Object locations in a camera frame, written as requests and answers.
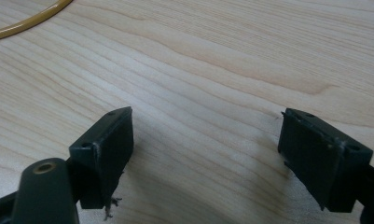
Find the light wood surface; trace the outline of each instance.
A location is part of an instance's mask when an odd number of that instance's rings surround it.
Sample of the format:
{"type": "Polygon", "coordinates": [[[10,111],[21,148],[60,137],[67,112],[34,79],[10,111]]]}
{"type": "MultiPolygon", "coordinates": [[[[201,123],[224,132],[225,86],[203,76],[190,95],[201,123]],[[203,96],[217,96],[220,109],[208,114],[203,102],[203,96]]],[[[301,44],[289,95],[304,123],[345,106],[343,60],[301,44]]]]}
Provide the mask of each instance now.
{"type": "MultiPolygon", "coordinates": [[[[50,3],[0,0],[0,27],[50,3]]],[[[321,212],[277,143],[294,107],[374,149],[374,0],[75,0],[0,40],[0,197],[128,105],[107,223],[359,223],[359,203],[321,212]]]]}

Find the wooden table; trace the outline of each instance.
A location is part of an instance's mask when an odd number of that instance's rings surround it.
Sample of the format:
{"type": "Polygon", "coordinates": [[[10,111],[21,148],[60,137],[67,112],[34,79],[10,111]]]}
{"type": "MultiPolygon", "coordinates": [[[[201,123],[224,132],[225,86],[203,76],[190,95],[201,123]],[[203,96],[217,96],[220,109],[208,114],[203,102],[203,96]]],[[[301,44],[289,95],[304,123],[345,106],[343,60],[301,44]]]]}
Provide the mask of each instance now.
{"type": "MultiPolygon", "coordinates": [[[[49,5],[0,0],[0,27],[49,5]]],[[[0,197],[128,105],[107,223],[359,223],[360,203],[321,212],[277,143],[294,107],[374,150],[374,1],[75,0],[0,40],[0,197]]]]}

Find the orange tube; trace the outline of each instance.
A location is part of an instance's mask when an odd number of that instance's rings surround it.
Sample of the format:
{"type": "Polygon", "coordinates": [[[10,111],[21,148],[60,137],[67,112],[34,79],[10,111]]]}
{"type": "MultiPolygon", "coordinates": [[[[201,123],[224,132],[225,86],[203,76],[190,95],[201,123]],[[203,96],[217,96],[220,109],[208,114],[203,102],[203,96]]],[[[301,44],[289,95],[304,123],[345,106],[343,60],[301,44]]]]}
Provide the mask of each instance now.
{"type": "Polygon", "coordinates": [[[71,3],[73,0],[59,0],[52,6],[48,7],[44,11],[41,11],[40,13],[24,20],[20,21],[18,23],[15,23],[13,25],[4,27],[0,29],[0,39],[10,36],[10,35],[15,35],[19,32],[25,31],[29,28],[32,28],[33,26],[51,18],[54,16],[56,13],[60,12],[62,9],[64,9],[68,4],[71,3]]]}

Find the black mechanical part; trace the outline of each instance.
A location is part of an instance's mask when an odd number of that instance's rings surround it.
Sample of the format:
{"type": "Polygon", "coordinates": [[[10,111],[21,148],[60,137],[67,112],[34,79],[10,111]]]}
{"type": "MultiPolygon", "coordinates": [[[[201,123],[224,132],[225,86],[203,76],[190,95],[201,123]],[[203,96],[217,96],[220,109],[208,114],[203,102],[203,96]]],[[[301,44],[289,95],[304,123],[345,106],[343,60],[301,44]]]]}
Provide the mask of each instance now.
{"type": "Polygon", "coordinates": [[[312,114],[287,108],[278,150],[322,209],[366,208],[361,223],[374,223],[373,151],[312,114]]]}
{"type": "Polygon", "coordinates": [[[83,176],[74,186],[81,195],[81,207],[98,209],[111,205],[126,163],[133,153],[132,109],[107,113],[70,147],[74,174],[83,176]]]}
{"type": "Polygon", "coordinates": [[[67,161],[43,160],[23,171],[19,191],[0,199],[0,224],[77,223],[79,200],[82,208],[105,206],[111,217],[111,204],[120,200],[112,194],[133,152],[132,108],[107,113],[69,150],[67,161]]]}
{"type": "Polygon", "coordinates": [[[13,192],[0,198],[0,224],[10,223],[16,193],[13,192]]]}
{"type": "Polygon", "coordinates": [[[12,223],[79,223],[64,160],[38,161],[23,171],[12,223]]]}

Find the black plastic bracket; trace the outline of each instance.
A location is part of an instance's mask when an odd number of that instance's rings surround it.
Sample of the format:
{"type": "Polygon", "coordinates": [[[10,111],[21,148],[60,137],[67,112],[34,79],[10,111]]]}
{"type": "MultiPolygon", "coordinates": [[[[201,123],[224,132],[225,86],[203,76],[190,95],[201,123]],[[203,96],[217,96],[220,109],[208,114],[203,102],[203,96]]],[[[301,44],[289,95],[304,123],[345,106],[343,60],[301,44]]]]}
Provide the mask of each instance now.
{"type": "Polygon", "coordinates": [[[70,158],[38,161],[26,168],[19,191],[0,199],[0,223],[78,223],[82,208],[105,206],[133,152],[132,109],[111,111],[70,147],[70,158]]]}
{"type": "Polygon", "coordinates": [[[373,151],[312,114],[287,108],[283,115],[279,153],[321,208],[352,212],[356,200],[371,204],[373,151]]]}

